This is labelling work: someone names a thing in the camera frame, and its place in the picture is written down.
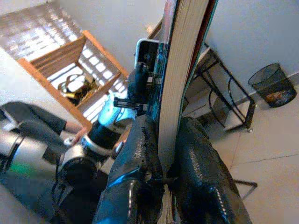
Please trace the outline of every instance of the wire mesh trash can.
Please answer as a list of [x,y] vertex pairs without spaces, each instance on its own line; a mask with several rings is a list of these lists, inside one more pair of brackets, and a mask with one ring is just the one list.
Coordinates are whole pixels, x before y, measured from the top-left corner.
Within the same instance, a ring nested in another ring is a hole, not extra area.
[[278,63],[270,64],[248,81],[270,107],[280,107],[292,101],[297,93]]

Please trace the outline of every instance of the white floor tile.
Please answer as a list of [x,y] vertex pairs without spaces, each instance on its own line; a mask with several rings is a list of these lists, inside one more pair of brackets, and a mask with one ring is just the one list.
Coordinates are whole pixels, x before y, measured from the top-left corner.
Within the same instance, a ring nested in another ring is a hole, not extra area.
[[227,168],[230,169],[241,133],[239,131],[224,131],[218,123],[211,124],[207,132],[212,146],[217,150]]
[[259,101],[251,127],[242,130],[233,165],[299,154],[299,96],[280,108]]
[[[254,224],[297,224],[299,220],[299,156],[233,166],[234,179],[258,183],[244,204]],[[249,188],[237,185],[244,195]]]

